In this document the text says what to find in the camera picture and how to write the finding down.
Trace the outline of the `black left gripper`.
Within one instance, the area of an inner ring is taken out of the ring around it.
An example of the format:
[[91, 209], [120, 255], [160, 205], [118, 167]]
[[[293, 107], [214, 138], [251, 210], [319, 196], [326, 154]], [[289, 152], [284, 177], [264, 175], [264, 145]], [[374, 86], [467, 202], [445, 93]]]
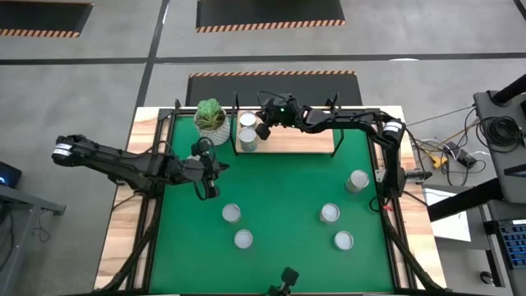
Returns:
[[211, 199], [220, 195], [220, 190], [213, 180], [216, 173], [229, 168], [228, 164], [213, 160], [208, 156], [190, 157], [185, 160], [177, 159], [178, 170], [176, 184], [205, 181], [205, 198]]

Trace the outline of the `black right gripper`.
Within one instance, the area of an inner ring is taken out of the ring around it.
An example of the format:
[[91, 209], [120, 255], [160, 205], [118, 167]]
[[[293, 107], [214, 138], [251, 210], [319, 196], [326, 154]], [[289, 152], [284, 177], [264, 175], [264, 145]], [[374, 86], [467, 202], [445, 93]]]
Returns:
[[256, 127], [257, 136], [266, 141], [270, 136], [270, 126], [303, 127], [302, 112], [303, 108], [296, 98], [272, 95], [265, 101], [264, 108], [256, 112], [262, 120]]

